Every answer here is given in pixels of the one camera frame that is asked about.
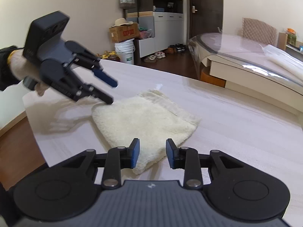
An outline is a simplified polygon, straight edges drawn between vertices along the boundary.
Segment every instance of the white wooden tabletop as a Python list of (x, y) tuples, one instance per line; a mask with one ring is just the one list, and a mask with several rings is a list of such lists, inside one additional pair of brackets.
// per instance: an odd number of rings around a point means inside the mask
[[(282, 180), (291, 193), (284, 219), (294, 227), (303, 226), (303, 132), (294, 114), (198, 80), (107, 60), (102, 60), (101, 64), (119, 81), (117, 88), (110, 88), (81, 67), (75, 72), (115, 100), (133, 97), (162, 84), (161, 92), (184, 110), (202, 118), (184, 145), (199, 153), (221, 150)], [(88, 148), (97, 153), (109, 149), (91, 117), (91, 107), (98, 100), (85, 98), (74, 103), (49, 89), (43, 97), (30, 92), (23, 101), (38, 146), (49, 166)], [(202, 172), (204, 183), (209, 183), (207, 170)], [(182, 169), (170, 169), (165, 158), (139, 176), (130, 169), (123, 169), (122, 178), (183, 182), (183, 173)]]

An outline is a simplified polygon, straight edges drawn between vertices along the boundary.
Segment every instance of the bucket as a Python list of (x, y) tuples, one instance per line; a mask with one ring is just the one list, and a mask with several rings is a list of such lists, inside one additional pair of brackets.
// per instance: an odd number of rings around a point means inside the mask
[(121, 62), (134, 65), (134, 39), (115, 43), (115, 50)]

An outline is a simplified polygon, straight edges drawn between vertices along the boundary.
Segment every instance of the cardboard box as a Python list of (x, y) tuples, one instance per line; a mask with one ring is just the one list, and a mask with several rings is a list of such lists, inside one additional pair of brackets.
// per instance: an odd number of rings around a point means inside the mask
[(111, 27), (109, 32), (112, 37), (113, 43), (120, 43), (132, 38), (139, 37), (138, 24), (133, 23), (132, 25), (121, 25)]

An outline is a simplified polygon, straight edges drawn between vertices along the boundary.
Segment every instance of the door handle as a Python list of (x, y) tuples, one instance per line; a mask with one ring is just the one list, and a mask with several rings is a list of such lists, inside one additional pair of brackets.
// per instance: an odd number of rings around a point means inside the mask
[(196, 7), (195, 6), (191, 6), (191, 11), (192, 11), (192, 13), (195, 13), (197, 11)]

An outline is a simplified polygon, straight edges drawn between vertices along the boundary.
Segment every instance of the gray ribbed panel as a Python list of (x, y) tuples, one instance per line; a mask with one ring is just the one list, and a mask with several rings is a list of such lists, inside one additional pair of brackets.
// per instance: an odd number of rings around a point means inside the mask
[(41, 223), (21, 220), (16, 227), (286, 227), (278, 219), (241, 223), (215, 212), (201, 193), (178, 181), (125, 181), (104, 191), (95, 205), (69, 220)]

